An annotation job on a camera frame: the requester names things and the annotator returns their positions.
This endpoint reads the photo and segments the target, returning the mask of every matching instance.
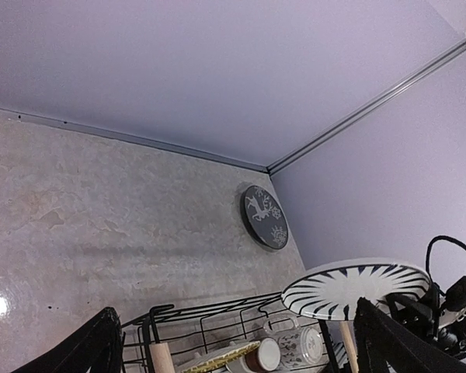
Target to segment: deer design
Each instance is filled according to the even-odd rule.
[[[252,216],[255,220],[262,221],[264,218],[270,216],[272,204],[268,196],[264,196],[263,198],[263,207],[260,207],[257,198],[254,196],[252,196],[252,198],[246,197],[245,199],[249,201],[247,208],[254,207],[256,209],[256,213]]]

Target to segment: black and white tray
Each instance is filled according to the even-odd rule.
[[[425,270],[400,260],[363,258],[316,267],[288,286],[283,304],[298,315],[314,319],[353,320],[357,301],[364,297],[384,312],[384,297],[400,293],[415,300],[429,289]]]

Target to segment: ceiling trim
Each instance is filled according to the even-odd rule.
[[[205,159],[207,161],[239,167],[241,169],[249,169],[258,173],[267,173],[267,168],[265,166],[259,166],[252,163],[239,161],[237,159],[223,157],[222,155],[202,152],[200,150],[191,149],[180,145],[169,144],[167,142],[151,140],[148,138],[140,138],[131,134],[122,134],[120,132],[103,130],[97,127],[86,126],[84,124],[67,122],[66,120],[58,120],[2,108],[0,108],[0,110],[6,112],[11,119],[13,118],[24,122],[42,124],[44,126],[52,128],[60,128],[62,130],[80,132],[82,134],[91,134],[94,136],[100,136],[102,138],[110,138],[113,140],[129,142],[131,144],[148,146],[149,148],[155,148],[158,150],[163,150],[165,152],[172,152],[180,155],[188,155],[189,157]]]
[[[278,172],[282,171],[283,169],[286,169],[289,165],[296,162],[298,159],[301,159],[308,153],[315,150],[317,147],[326,143],[328,140],[331,140],[337,134],[343,132],[353,124],[357,123],[359,120],[363,119],[368,114],[374,112],[377,108],[384,105],[399,94],[403,93],[405,90],[411,88],[417,82],[420,82],[430,74],[434,73],[439,68],[442,68],[444,65],[454,60],[456,57],[460,56],[465,51],[466,40],[456,44],[451,49],[444,52],[428,64],[424,65],[419,70],[415,71],[408,77],[402,79],[400,82],[392,86],[390,89],[384,91],[382,94],[375,97],[370,102],[366,103],[365,105],[352,112],[348,116],[344,117],[336,124],[333,124],[331,127],[327,128],[318,136],[313,138],[306,145],[294,150],[290,154],[285,155],[283,158],[269,165],[267,167],[268,173],[271,176],[273,176]]]

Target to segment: black cable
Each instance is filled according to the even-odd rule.
[[[431,252],[432,252],[432,248],[433,248],[433,244],[435,242],[438,242],[438,241],[448,241],[450,243],[453,243],[455,245],[458,245],[459,247],[461,247],[465,252],[466,252],[466,244],[462,243],[461,241],[459,241],[458,239],[454,239],[452,237],[449,237],[448,235],[438,235],[437,237],[435,237],[434,239],[432,239],[429,244],[428,244],[428,249],[426,250],[426,272],[428,273],[429,277],[431,278],[432,275],[430,274],[429,272],[429,258],[430,258],[430,255],[431,255]],[[440,288],[438,287],[438,290],[439,292],[442,294],[442,295],[445,295],[441,290]]]

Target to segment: wooden handle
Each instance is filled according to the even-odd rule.
[[[349,323],[347,321],[340,322],[340,333],[342,334],[343,345],[345,346],[347,357],[349,358],[350,369],[352,373],[358,373],[359,365],[357,364],[356,346],[354,345],[352,334],[350,334]]]
[[[150,354],[152,355],[155,373],[175,373],[167,343],[151,344]]]

